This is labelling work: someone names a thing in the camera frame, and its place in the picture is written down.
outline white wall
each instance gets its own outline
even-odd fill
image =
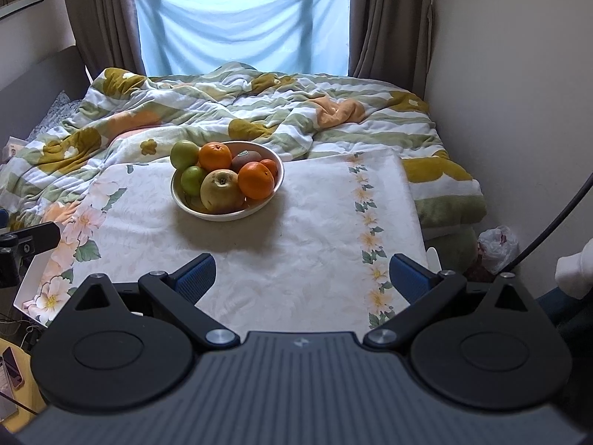
[[[64,0],[44,0],[0,20],[0,89],[32,64],[73,45]]]
[[[435,11],[432,116],[481,182],[484,226],[510,226],[525,247],[593,171],[593,0],[435,0]],[[532,293],[593,237],[592,211],[589,195],[524,261]]]

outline fruit bowl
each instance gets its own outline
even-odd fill
[[[282,181],[284,180],[284,165],[277,153],[274,151],[271,151],[263,145],[255,144],[254,142],[230,141],[225,142],[224,144],[230,149],[233,155],[236,155],[241,151],[256,151],[262,155],[262,158],[271,159],[278,167],[278,176],[276,177],[274,191],[266,199],[251,202],[247,200],[247,203],[243,209],[236,212],[230,212],[229,214],[207,214],[205,212],[198,212],[195,211],[195,209],[192,209],[192,203],[188,202],[188,197],[181,188],[180,179],[182,173],[180,171],[175,171],[175,174],[173,174],[173,178],[171,179],[171,196],[173,196],[173,200],[181,209],[183,209],[183,211],[206,221],[236,221],[254,214],[254,212],[259,211],[263,208],[263,206],[270,202],[270,200],[276,195],[276,192],[278,192],[278,189],[280,189]]]

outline yellow table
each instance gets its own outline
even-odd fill
[[[39,413],[46,407],[46,404],[43,401],[37,383],[35,383],[33,375],[31,374],[31,367],[29,364],[31,357],[17,345],[13,345],[0,338],[0,353],[4,352],[8,346],[13,349],[14,358],[17,360],[17,365],[19,365],[19,370],[25,380],[25,384],[21,386],[19,390],[13,390],[14,399]],[[2,422],[2,425],[13,433],[19,431],[34,418],[34,415],[23,410],[21,407],[18,407],[18,409],[19,411],[17,413],[11,415]]]

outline orange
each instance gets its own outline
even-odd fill
[[[272,159],[263,159],[260,162],[270,170],[274,177],[278,175],[278,166]]]
[[[261,162],[249,162],[239,171],[239,189],[250,199],[266,199],[274,191],[274,177]]]
[[[230,169],[232,154],[226,145],[220,142],[210,142],[200,149],[198,161],[200,162],[200,167],[206,169],[208,172],[219,169]]]

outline black cable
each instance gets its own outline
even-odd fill
[[[10,316],[8,316],[7,314],[4,314],[4,313],[2,313],[1,311],[0,311],[0,314],[1,314],[2,316],[4,316],[4,317],[5,317],[7,320],[11,320],[11,321],[14,321],[14,322],[15,322],[15,321],[17,321],[16,319],[14,319],[14,318],[11,318]]]
[[[29,407],[23,405],[22,403],[17,402],[14,398],[10,398],[8,395],[4,395],[4,393],[2,393],[2,392],[0,392],[0,396],[6,398],[6,400],[8,400],[9,402],[14,403],[15,405],[20,406],[21,408],[23,408],[24,410],[28,411],[29,413],[32,413],[34,415],[37,414],[37,412],[34,412]]]
[[[586,193],[593,187],[593,173],[589,176],[589,178],[583,184],[583,187],[579,189],[579,191],[574,195],[572,200],[568,203],[568,205],[562,209],[562,212],[557,215],[557,217],[550,223],[548,227],[545,228],[544,232],[541,233],[538,237],[536,237],[533,242],[527,246],[527,248],[519,254],[515,259],[513,259],[509,264],[505,266],[505,268],[501,272],[509,272],[515,269],[517,265],[523,261],[528,255],[530,255],[541,243],[543,243],[548,236],[556,230],[556,228],[562,224],[568,214],[570,214],[574,208],[578,205],[578,203],[586,196]]]

